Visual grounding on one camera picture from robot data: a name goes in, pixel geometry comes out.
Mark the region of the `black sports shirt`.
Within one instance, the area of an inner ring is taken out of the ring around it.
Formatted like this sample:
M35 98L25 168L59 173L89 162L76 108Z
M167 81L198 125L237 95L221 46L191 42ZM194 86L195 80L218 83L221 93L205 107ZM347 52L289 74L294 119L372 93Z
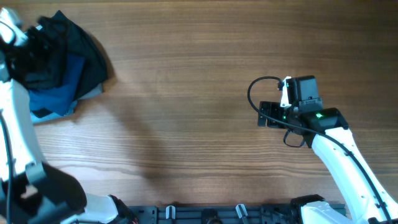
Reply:
M9 25L1 28L11 33L10 41L1 36L1 53L4 54L7 74L2 81L16 80L27 89L46 90L62 85L67 67L67 35L69 25L65 21L40 17L40 30L30 27L27 40L17 45L17 32Z

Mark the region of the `white rail clip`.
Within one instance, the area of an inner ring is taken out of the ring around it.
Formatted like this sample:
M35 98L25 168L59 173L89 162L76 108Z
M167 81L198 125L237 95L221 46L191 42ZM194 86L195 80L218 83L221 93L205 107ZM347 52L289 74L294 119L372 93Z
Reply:
M248 217L245 204L240 203L235 207L235 209L239 219L245 219Z
M176 208L173 205L169 205L165 209L165 219L175 220L176 219Z

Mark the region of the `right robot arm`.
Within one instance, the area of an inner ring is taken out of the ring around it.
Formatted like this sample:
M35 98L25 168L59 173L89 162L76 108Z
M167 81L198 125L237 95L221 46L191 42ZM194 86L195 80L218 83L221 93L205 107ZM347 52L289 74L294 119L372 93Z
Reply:
M341 112L324 108L313 76L276 78L280 102L253 106L258 126L284 129L302 137L321 159L338 186L350 218L319 195L290 202L291 223L397 223L397 202L385 191L361 155Z

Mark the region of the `black folded garment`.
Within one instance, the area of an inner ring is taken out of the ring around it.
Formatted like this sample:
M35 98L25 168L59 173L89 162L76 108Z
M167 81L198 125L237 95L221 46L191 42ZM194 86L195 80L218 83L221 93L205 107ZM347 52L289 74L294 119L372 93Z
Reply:
M90 35L71 21L62 11L57 11L52 19L65 21L69 25L67 55L73 54L85 58L85 64L73 99L73 101L78 101L81 96L108 79L107 64ZM43 118L50 113L46 109L33 112L38 118Z

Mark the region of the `light blue folded garment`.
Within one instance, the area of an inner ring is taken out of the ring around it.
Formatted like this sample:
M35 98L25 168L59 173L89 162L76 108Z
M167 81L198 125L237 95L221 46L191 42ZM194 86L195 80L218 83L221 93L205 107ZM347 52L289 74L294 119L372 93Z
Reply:
M34 124L43 123L43 122L46 122L46 121L51 121L51 120L60 119L60 118L65 118L67 116L71 116L74 113L76 106L77 106L77 101L74 101L71 104L71 106L68 109L68 111L63 116L60 116L57 113L50 113L49 115L44 116L43 118L38 118L38 117L36 117L35 114L33 114L33 112L31 112L30 113L30 117L31 117L31 120L32 120L32 122Z

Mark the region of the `right white rail clip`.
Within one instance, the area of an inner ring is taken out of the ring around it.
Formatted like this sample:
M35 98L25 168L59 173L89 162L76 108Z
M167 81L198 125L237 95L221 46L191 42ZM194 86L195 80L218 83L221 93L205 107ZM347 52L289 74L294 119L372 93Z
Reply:
M240 203L235 207L235 209L239 219L245 219L248 217L245 204Z

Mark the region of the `left white rail clip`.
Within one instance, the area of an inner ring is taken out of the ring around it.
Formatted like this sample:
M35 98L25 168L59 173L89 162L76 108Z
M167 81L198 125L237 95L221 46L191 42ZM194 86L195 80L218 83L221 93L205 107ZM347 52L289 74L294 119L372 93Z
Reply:
M173 205L169 205L165 209L165 219L175 220L176 219L176 208Z

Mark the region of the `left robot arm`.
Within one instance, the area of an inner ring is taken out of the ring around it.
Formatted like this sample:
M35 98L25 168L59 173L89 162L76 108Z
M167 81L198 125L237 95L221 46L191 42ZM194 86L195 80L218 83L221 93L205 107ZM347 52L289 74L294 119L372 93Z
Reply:
M117 197L87 194L51 166L35 134L35 123L73 113L107 79L96 43L62 12L22 30L17 13L1 9L1 215L8 223L136 221Z

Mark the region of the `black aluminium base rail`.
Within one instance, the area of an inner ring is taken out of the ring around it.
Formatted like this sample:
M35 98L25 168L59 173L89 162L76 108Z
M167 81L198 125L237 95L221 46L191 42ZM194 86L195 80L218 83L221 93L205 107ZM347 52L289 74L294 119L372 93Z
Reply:
M176 219L166 220L166 207L156 206L132 206L133 211L142 224L285 224L303 223L299 218L299 213L289 204L265 204L260 206L246 206L248 217L239 219L235 206L215 206L215 207L183 207L176 206Z

